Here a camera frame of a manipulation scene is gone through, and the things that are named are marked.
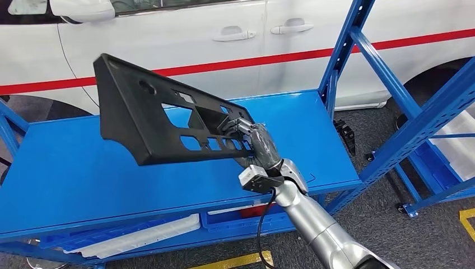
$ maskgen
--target robotic hand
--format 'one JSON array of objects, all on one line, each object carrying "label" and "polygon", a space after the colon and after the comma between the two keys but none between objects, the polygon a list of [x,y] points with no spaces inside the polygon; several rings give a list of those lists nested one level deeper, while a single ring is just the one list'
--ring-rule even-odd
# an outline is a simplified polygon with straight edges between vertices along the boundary
[{"label": "robotic hand", "polygon": [[273,199],[287,212],[325,268],[399,268],[355,241],[320,204],[308,197],[305,179],[291,160],[280,157],[264,125],[238,118],[228,122],[223,130],[226,134],[240,132],[248,136],[255,152],[253,157],[236,159],[245,168],[239,175],[242,188],[258,193],[273,192]]}]

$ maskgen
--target black bracket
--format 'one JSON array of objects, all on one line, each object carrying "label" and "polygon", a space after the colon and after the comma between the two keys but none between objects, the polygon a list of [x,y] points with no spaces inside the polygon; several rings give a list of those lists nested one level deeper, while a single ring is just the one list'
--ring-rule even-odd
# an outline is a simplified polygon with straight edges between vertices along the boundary
[{"label": "black bracket", "polygon": [[351,155],[355,156],[355,133],[353,132],[353,130],[342,119],[334,120],[333,125],[335,126],[335,129],[337,130],[339,135],[343,138],[343,141],[346,144],[348,151],[351,153]]},{"label": "black bracket", "polygon": [[239,117],[254,123],[244,107],[107,54],[94,61],[94,71],[101,135],[124,145],[139,165],[253,154],[242,136],[221,130]]}]

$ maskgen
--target shelf hole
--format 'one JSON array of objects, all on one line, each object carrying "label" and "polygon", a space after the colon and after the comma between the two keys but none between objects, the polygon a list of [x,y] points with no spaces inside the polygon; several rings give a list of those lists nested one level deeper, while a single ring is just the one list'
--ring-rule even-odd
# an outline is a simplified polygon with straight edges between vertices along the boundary
[{"label": "shelf hole", "polygon": [[459,106],[458,109],[462,109],[464,106],[471,104],[473,102],[473,100],[475,100],[475,98],[472,98],[472,99],[468,100],[467,102],[463,103],[462,105]]},{"label": "shelf hole", "polygon": [[201,150],[199,142],[194,136],[180,136],[180,140],[188,150]]}]

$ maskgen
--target car window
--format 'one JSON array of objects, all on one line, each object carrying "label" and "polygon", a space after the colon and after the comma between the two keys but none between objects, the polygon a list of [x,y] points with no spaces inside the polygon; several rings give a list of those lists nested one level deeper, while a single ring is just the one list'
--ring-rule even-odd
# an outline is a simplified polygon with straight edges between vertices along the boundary
[{"label": "car window", "polygon": [[111,0],[115,13],[134,13],[160,8],[188,7],[234,0]]}]

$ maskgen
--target car body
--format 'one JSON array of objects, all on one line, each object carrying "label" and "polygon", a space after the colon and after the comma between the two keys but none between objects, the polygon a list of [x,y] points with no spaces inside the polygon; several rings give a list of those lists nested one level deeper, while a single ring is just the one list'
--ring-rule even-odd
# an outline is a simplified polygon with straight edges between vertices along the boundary
[{"label": "car body", "polygon": [[[112,3],[115,17],[105,21],[0,21],[0,95],[40,96],[97,114],[92,62],[101,53],[225,99],[315,89],[351,0]],[[472,0],[379,0],[363,32],[405,83],[475,55],[474,12]],[[382,107],[390,98],[357,51],[337,89],[337,109]]]}]

